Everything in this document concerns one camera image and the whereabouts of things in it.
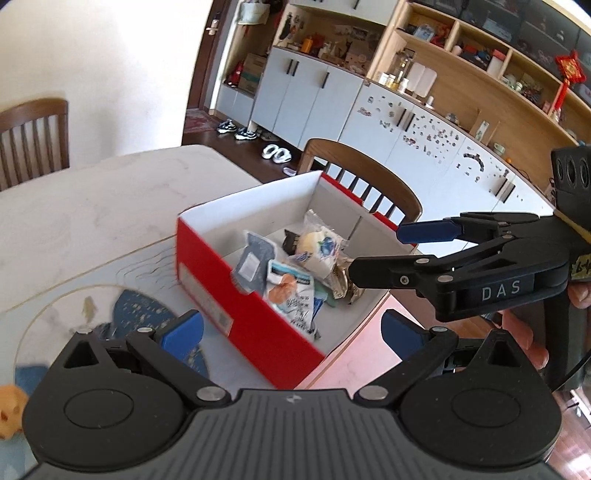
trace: wooden chair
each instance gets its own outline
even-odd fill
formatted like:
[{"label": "wooden chair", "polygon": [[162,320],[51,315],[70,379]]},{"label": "wooden chair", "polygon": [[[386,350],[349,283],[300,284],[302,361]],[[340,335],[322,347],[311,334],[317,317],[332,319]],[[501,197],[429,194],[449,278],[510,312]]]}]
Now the wooden chair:
[{"label": "wooden chair", "polygon": [[60,98],[0,112],[0,190],[70,166],[67,117]]},{"label": "wooden chair", "polygon": [[359,180],[368,183],[368,187],[359,196],[364,202],[372,191],[372,187],[377,190],[379,197],[373,206],[368,208],[371,213],[379,209],[385,198],[392,202],[392,206],[385,214],[388,219],[396,208],[399,208],[404,214],[400,223],[416,222],[423,213],[421,203],[408,185],[387,168],[360,151],[332,140],[312,138],[302,153],[298,174],[310,171],[315,157],[328,162],[324,169],[325,172],[328,172],[331,165],[340,167],[341,170],[336,176],[336,181],[339,183],[343,180],[346,172],[352,173],[355,178],[347,187],[350,191],[355,189]]}]

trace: black and white sneaker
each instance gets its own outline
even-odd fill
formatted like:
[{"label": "black and white sneaker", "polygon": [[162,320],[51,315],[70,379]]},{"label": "black and white sneaker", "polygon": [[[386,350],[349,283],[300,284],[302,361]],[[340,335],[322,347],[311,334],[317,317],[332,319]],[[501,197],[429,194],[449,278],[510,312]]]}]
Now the black and white sneaker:
[{"label": "black and white sneaker", "polygon": [[234,134],[236,140],[255,140],[258,137],[256,132],[251,132],[248,128],[242,127]]},{"label": "black and white sneaker", "polygon": [[228,134],[231,132],[235,132],[238,130],[238,127],[234,124],[231,118],[228,120],[224,120],[221,124],[217,126],[217,133],[219,134]]}]

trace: finger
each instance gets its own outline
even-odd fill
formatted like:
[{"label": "finger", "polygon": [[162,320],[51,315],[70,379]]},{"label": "finger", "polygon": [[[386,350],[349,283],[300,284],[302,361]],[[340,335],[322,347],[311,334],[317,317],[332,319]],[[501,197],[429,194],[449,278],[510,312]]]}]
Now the finger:
[{"label": "finger", "polygon": [[519,320],[510,310],[504,310],[502,314],[503,329],[513,336],[522,350],[529,350],[534,341],[534,331],[529,325]]},{"label": "finger", "polygon": [[589,283],[571,283],[569,285],[569,298],[578,309],[586,309],[591,306],[591,288]]},{"label": "finger", "polygon": [[536,370],[543,369],[550,358],[548,350],[546,350],[537,342],[534,342],[529,350],[525,351],[525,354],[527,355],[527,358],[530,359],[530,362],[533,364]]}]

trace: red box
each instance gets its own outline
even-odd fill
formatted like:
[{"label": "red box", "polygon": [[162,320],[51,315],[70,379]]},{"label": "red box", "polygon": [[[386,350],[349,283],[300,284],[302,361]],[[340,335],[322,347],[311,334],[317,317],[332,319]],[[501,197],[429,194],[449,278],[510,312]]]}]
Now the red box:
[{"label": "red box", "polygon": [[179,282],[202,312],[277,388],[291,389],[312,372],[373,311],[387,293],[368,290],[354,305],[323,306],[315,318],[322,338],[310,343],[258,293],[244,295],[231,272],[244,248],[244,230],[281,245],[283,229],[298,231],[314,210],[349,240],[352,258],[408,255],[390,222],[330,177],[311,172],[235,193],[183,212],[177,225]]}]

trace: white wall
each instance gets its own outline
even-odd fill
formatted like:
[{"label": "white wall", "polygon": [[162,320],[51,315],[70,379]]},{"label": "white wall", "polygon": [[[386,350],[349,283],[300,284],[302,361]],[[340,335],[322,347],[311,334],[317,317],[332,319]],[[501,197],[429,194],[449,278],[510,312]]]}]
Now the white wall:
[{"label": "white wall", "polygon": [[72,166],[180,145],[211,4],[11,0],[0,10],[0,110],[65,97]]}]

